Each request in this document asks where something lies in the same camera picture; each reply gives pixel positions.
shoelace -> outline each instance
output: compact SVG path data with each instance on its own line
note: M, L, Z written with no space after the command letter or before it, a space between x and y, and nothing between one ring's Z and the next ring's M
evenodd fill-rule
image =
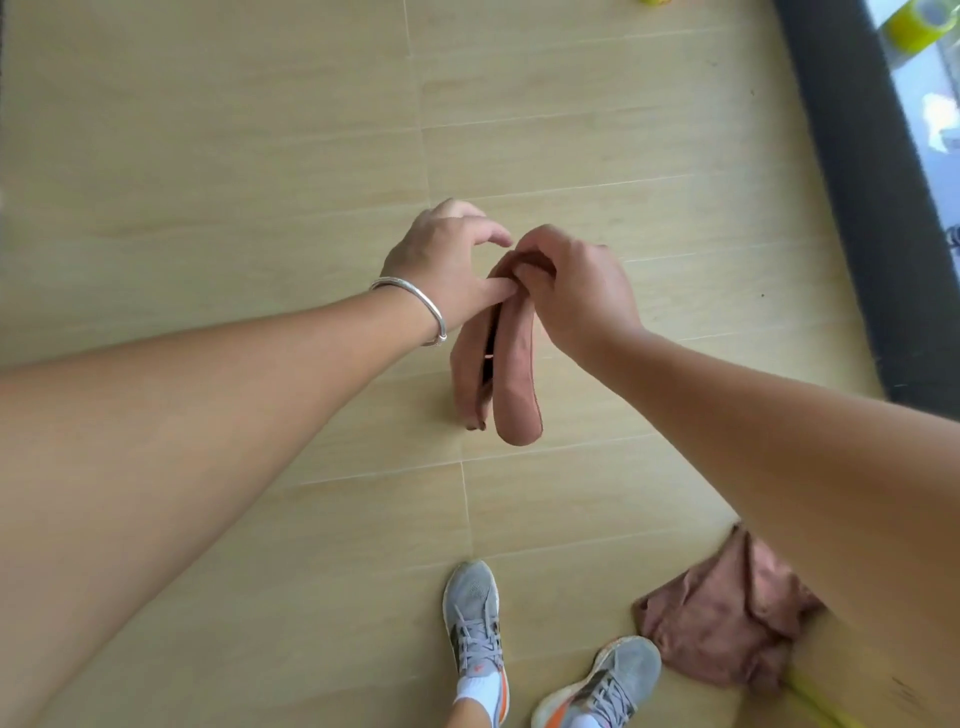
M459 607L457 612L457 635L460 638L460 671L466 672L470 664L477 665L490 660L494 667L503 667L500 652L500 636L492 627L487 608L482 619L464 619Z
M634 704L610 672L600 681L591 697L591 711L606 720L611 728L626 725L634 714Z

forearm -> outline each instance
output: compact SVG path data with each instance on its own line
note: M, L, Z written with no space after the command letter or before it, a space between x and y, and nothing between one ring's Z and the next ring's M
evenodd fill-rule
M422 303L382 288L1 375L0 722L40 704L435 333Z
M652 334L613 345L587 366L832 609L957 711L960 425Z

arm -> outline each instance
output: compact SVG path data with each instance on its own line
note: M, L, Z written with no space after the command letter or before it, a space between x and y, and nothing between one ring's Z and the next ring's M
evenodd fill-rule
M515 290L475 207L423 213L384 275L454 328ZM0 724L26 721L248 508L350 398L436 334L395 287L0 375Z
M554 342L960 716L960 425L685 349L643 329L605 249L553 229L520 246L556 265L517 271Z

wooden floor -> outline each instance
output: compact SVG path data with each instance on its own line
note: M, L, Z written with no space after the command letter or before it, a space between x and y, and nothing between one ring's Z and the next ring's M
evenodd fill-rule
M613 247L656 331L877 392L768 0L9 0L6 31L2 363L336 300L459 196ZM544 337L525 450L456 425L447 354L341 412L41 725L439 726L469 556L524 725L734 521ZM634 724L738 700L665 675Z

shoe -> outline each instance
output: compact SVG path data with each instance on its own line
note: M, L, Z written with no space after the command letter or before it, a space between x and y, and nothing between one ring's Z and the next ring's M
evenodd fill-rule
M601 649L589 675L544 699L531 728L568 728L587 714L601 726L623 728L660 677L660 651L642 637L624 637Z
M500 642L500 593L493 572L482 561L457 567L444 589L444 625L461 678L500 676L494 728L510 710L510 685Z

